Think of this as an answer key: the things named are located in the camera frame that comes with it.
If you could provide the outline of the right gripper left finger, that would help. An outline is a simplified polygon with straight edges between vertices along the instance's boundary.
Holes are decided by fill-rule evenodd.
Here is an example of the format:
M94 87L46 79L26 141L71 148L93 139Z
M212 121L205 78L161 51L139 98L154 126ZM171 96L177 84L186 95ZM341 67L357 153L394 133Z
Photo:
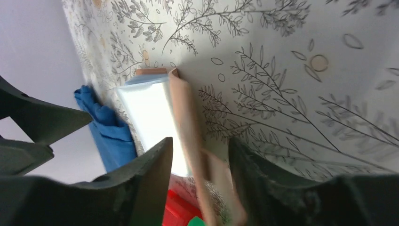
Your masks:
M159 226L163 220L173 139L166 137L126 165L91 182L44 177L0 179L3 226Z

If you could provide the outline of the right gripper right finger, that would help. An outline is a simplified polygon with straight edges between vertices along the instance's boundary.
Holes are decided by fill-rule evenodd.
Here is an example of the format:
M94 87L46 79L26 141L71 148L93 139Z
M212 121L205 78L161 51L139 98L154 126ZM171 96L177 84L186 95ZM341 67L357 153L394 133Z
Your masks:
M342 175L316 182L260 157L239 139L228 143L234 187L250 226L396 226L399 177Z

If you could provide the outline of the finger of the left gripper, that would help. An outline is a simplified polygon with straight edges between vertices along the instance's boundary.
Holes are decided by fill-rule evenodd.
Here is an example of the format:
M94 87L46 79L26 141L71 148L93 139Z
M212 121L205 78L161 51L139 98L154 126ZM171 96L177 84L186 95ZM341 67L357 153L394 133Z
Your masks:
M10 117L35 143L51 145L88 125L89 113L33 98L0 79L0 118Z
M0 175L22 176L54 158L50 146L0 138Z

